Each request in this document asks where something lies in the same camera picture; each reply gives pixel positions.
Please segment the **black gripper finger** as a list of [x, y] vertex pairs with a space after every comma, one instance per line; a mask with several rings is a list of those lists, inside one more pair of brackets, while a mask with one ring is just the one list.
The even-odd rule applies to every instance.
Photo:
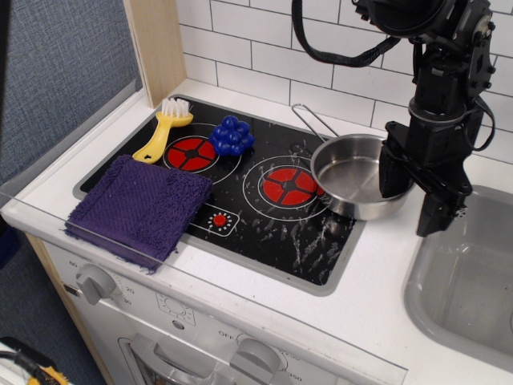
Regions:
[[459, 210], [456, 196], [440, 196], [435, 192], [426, 193], [418, 221], [416, 234], [427, 237], [448, 229]]
[[410, 158], [401, 148], [383, 144], [379, 158], [379, 190], [383, 198], [398, 197], [413, 188], [409, 164]]

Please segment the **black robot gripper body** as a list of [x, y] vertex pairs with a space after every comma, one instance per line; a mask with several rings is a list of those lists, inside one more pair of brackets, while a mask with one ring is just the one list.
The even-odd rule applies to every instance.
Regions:
[[407, 166], [414, 183], [425, 193], [456, 196], [459, 210], [466, 209], [464, 201], [471, 192], [471, 184], [463, 171], [463, 161], [471, 154], [473, 111], [459, 107], [450, 114], [434, 114], [412, 107], [408, 125], [397, 121], [386, 124], [385, 144], [401, 148], [410, 158]]

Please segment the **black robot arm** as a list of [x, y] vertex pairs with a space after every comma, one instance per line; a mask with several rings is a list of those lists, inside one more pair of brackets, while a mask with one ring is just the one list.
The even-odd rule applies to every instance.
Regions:
[[386, 124], [379, 188], [394, 197], [417, 184], [425, 198], [417, 234], [446, 230], [466, 210], [472, 186], [463, 163], [486, 149], [476, 139], [483, 117], [481, 98], [495, 67], [490, 60], [495, 28], [488, 1], [356, 1], [362, 19], [392, 38], [413, 44], [414, 97], [410, 122]]

